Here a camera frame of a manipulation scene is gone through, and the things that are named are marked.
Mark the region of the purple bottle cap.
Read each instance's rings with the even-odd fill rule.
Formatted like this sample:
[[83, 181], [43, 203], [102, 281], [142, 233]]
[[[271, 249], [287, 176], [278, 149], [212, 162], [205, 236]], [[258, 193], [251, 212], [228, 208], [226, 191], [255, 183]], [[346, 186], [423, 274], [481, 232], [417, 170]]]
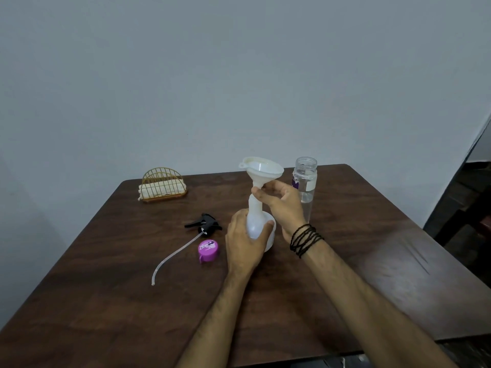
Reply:
[[217, 241], [207, 239], [198, 245], [198, 255], [200, 263], [214, 261], [219, 254]]

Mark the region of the clear plastic bottle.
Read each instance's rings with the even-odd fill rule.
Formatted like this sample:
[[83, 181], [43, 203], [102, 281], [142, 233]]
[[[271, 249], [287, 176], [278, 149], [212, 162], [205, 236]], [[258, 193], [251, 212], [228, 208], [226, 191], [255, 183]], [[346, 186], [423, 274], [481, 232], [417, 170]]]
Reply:
[[299, 157], [292, 173], [292, 186], [298, 190], [304, 219], [307, 223], [310, 222], [316, 182], [316, 159], [308, 156]]

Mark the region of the white plastic funnel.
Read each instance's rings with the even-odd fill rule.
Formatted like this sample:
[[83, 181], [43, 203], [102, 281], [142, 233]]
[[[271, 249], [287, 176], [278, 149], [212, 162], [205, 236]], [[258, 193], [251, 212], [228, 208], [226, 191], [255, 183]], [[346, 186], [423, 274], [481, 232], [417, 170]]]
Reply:
[[247, 172], [252, 179], [253, 186], [259, 189], [263, 188], [267, 182], [278, 179], [284, 173], [284, 168], [278, 163], [257, 156], [245, 157], [238, 167]]

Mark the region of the person's right forearm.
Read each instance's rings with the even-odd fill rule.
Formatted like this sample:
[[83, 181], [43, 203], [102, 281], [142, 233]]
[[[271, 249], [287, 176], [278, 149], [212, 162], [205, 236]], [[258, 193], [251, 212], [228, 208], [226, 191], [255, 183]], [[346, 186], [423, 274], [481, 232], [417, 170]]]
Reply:
[[407, 315], [319, 238], [292, 240], [375, 368], [458, 368]]

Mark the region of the black spray trigger head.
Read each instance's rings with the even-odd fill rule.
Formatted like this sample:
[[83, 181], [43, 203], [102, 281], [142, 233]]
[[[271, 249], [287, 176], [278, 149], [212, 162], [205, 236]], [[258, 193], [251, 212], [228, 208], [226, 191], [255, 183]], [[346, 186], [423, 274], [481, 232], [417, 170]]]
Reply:
[[222, 227], [218, 223], [218, 221], [211, 215], [207, 213], [201, 214], [201, 218], [199, 220], [193, 221], [192, 223], [189, 223], [185, 225], [185, 228], [193, 228], [197, 227], [198, 228], [198, 235], [196, 235], [193, 239], [188, 241], [186, 244], [181, 246], [179, 249], [175, 250], [171, 254], [169, 254], [166, 258], [164, 258], [155, 268], [152, 278], [151, 278], [151, 286], [155, 285], [156, 281], [156, 275], [160, 268], [170, 259], [172, 259], [175, 255], [189, 247], [191, 244], [193, 244], [194, 241], [197, 239], [203, 237], [209, 237], [211, 236], [215, 231], [221, 231]]

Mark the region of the person's left hand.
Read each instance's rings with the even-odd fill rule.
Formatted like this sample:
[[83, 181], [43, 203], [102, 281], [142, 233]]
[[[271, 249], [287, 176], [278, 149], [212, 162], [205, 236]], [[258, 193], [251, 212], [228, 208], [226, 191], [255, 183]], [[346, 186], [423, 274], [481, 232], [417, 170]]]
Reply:
[[259, 265], [266, 245], [255, 245], [247, 232], [247, 209], [232, 216], [225, 236], [228, 270], [242, 279], [250, 278]]

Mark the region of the white plastic spray bottle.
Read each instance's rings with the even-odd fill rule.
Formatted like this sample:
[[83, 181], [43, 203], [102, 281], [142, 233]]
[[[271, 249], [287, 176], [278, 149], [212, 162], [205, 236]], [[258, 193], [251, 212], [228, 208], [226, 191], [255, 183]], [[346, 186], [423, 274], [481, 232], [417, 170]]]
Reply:
[[249, 196], [249, 212], [247, 215], [247, 232], [249, 237], [251, 239], [257, 239], [261, 235], [264, 225], [269, 221], [273, 222], [273, 230], [267, 239], [265, 253], [273, 246], [277, 225], [274, 217], [263, 210], [263, 203], [251, 194]]

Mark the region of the white folded napkins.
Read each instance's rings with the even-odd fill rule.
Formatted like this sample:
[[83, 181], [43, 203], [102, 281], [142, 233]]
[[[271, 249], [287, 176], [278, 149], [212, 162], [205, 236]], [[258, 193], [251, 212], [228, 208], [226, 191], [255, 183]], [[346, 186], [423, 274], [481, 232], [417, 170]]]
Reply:
[[187, 185], [182, 179], [160, 180], [139, 185], [138, 193], [139, 201], [181, 197], [187, 193]]

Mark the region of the person's left forearm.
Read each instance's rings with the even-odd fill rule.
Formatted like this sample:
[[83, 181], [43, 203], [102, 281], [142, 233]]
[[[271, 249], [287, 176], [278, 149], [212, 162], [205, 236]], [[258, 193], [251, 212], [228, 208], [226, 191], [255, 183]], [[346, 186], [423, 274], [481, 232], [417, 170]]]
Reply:
[[230, 272], [175, 368], [226, 368], [244, 291], [252, 271]]

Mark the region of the person's right hand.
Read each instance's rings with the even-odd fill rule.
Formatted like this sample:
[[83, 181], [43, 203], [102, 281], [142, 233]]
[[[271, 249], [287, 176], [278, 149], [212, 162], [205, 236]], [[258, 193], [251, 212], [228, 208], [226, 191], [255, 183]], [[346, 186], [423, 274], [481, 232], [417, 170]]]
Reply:
[[298, 190], [276, 179], [264, 184], [262, 189], [267, 187], [282, 188], [282, 208], [279, 211], [271, 211], [271, 214], [281, 226], [284, 239], [290, 243], [298, 229], [307, 224], [304, 219]]

